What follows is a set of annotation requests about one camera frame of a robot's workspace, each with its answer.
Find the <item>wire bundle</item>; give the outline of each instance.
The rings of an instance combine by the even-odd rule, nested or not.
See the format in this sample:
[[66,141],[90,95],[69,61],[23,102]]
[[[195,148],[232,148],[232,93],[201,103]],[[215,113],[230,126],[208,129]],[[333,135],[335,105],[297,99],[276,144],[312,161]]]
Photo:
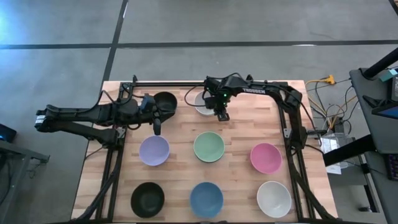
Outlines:
[[[311,109],[314,110],[315,112],[317,112],[318,114],[320,114],[322,116],[321,119],[325,120],[325,124],[323,125],[322,128],[324,128],[325,125],[327,124],[328,130],[331,130],[331,129],[333,129],[335,127],[335,124],[336,124],[336,121],[337,121],[339,115],[342,114],[343,117],[345,117],[345,113],[348,111],[348,103],[350,103],[351,101],[355,100],[356,96],[353,96],[353,97],[351,97],[350,99],[347,100],[347,94],[348,94],[349,90],[352,88],[352,86],[350,86],[346,90],[345,102],[342,105],[330,105],[327,109],[325,109],[325,107],[324,107],[324,105],[323,105],[323,103],[322,103],[322,101],[321,101],[321,99],[319,97],[319,94],[318,94],[318,84],[321,83],[321,82],[329,83],[330,81],[327,78],[322,78],[320,80],[310,80],[310,81],[307,81],[305,83],[305,86],[307,86],[309,83],[315,83],[315,88],[312,89],[312,90],[315,90],[315,94],[316,94],[320,104],[318,104],[315,100],[313,100],[311,97],[308,96],[308,99],[311,101],[311,103],[313,103],[316,106],[316,107],[311,106]],[[351,125],[349,119],[352,117],[352,114],[353,114],[354,109],[355,109],[357,104],[358,104],[358,101],[356,102],[356,104],[354,105],[353,109],[351,110],[349,118],[344,119],[342,121],[342,123],[347,122],[349,124],[348,134],[350,134],[351,130],[352,130],[352,125]],[[330,115],[329,114],[329,110],[332,107],[334,107],[334,106],[338,107],[338,111],[335,114]]]

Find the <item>black bowl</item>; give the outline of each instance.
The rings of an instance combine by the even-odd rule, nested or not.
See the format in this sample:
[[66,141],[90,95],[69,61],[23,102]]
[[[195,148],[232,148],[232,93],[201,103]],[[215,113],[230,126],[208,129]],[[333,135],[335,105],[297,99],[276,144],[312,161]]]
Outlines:
[[175,112],[177,108],[176,97],[169,92],[160,92],[154,95],[157,107],[162,111]]
[[163,204],[163,190],[152,182],[141,184],[131,195],[132,211],[141,218],[154,217],[161,211]]

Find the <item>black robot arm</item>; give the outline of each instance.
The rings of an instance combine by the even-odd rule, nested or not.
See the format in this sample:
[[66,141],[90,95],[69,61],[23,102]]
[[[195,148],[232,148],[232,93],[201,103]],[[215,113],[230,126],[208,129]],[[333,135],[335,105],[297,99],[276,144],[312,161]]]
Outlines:
[[211,96],[203,99],[206,107],[214,110],[218,120],[229,120],[226,108],[232,96],[237,96],[240,93],[268,95],[289,115],[292,128],[291,146],[303,149],[307,141],[307,130],[301,122],[302,94],[289,86],[287,82],[258,82],[254,81],[250,75],[245,80],[241,76],[234,75],[238,74],[234,73],[222,79],[207,77],[205,80],[204,92],[208,91]]
[[[77,134],[89,140],[95,139],[104,147],[108,147],[116,145],[122,134],[118,131],[118,127],[134,130],[141,124],[149,123],[153,124],[155,135],[160,135],[161,123],[174,115],[175,108],[173,107],[177,106],[177,99],[167,92],[158,93],[155,96],[145,94],[142,96],[141,104],[138,105],[137,101],[132,99],[132,88],[127,98],[118,98],[116,101],[111,99],[111,101],[103,105],[97,102],[92,108],[57,108],[47,105],[46,109],[36,112],[35,128],[44,133],[65,131]],[[75,123],[79,121],[113,128],[96,129]],[[129,125],[137,125],[137,127],[130,128]]]

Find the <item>butcher block tabletop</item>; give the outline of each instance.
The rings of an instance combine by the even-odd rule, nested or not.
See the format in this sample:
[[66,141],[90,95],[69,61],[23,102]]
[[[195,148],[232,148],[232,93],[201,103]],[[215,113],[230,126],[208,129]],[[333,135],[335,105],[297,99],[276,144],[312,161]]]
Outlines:
[[[303,94],[303,104],[310,111],[310,104],[303,80],[287,81]],[[104,82],[103,89],[114,99],[117,98],[120,82]],[[139,147],[145,138],[154,135],[152,126],[143,124],[136,131],[127,131],[123,161],[119,177],[118,193],[114,209],[114,222],[294,222],[297,221],[293,199],[292,184],[286,160],[284,139],[280,128],[278,107],[275,101],[266,95],[241,93],[232,97],[227,111],[230,120],[219,122],[216,116],[202,116],[194,107],[184,102],[184,95],[191,87],[135,87],[136,95],[148,93],[154,95],[168,91],[177,97],[178,106],[173,117],[162,123],[162,136],[170,144],[170,155],[165,163],[151,167],[139,158]],[[190,92],[187,100],[194,102],[195,96],[203,90],[198,87]],[[100,103],[109,103],[103,96]],[[312,129],[304,110],[301,109],[302,123]],[[214,162],[200,161],[194,154],[193,142],[202,132],[218,133],[225,143],[225,154]],[[275,145],[282,154],[282,166],[274,174],[262,174],[250,163],[251,149],[262,142]],[[307,144],[319,147],[314,139]],[[100,148],[96,141],[88,145],[87,154]],[[319,202],[333,216],[337,217],[336,207],[331,193],[328,176],[322,154],[306,147],[303,150],[310,188]],[[76,193],[72,218],[81,215],[93,201],[101,185],[105,165],[106,149],[93,154],[83,164],[83,171]],[[292,197],[292,208],[282,218],[271,218],[257,205],[256,194],[264,182],[274,180],[285,185]],[[144,182],[159,184],[165,194],[163,209],[152,218],[139,218],[131,209],[131,194]],[[222,211],[212,219],[196,217],[190,208],[190,193],[201,182],[216,184],[223,193]],[[104,201],[103,215],[108,211],[110,190]],[[304,216],[308,217],[305,197],[301,192]]]

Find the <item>lavender bowl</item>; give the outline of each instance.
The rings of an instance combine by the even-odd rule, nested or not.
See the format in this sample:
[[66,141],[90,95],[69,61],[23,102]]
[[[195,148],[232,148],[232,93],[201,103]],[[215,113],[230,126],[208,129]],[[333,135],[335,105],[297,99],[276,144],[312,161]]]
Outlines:
[[148,166],[164,163],[170,154],[170,146],[162,136],[151,136],[145,139],[139,148],[139,158]]

